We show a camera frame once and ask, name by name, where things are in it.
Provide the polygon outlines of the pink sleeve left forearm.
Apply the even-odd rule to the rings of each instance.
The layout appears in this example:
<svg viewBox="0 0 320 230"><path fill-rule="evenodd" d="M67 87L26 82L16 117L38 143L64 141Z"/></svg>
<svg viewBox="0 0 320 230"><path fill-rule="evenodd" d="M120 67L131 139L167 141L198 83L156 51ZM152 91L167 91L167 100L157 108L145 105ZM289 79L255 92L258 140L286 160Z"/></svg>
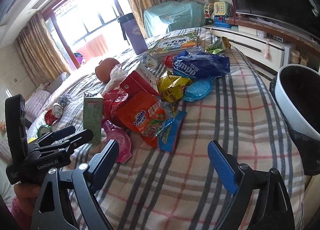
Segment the pink sleeve left forearm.
<svg viewBox="0 0 320 230"><path fill-rule="evenodd" d="M13 199L11 214L22 229L30 229L33 209L30 199Z"/></svg>

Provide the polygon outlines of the person's left hand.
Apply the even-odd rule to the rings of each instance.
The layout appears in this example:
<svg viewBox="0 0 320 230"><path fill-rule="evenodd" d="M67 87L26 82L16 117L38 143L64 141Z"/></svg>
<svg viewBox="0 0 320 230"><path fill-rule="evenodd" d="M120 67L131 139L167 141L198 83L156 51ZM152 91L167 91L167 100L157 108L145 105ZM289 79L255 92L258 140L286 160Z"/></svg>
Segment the person's left hand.
<svg viewBox="0 0 320 230"><path fill-rule="evenodd" d="M32 216L34 210L32 200L38 197L40 189L40 186L36 184L18 183L14 185L17 205L24 214Z"/></svg>

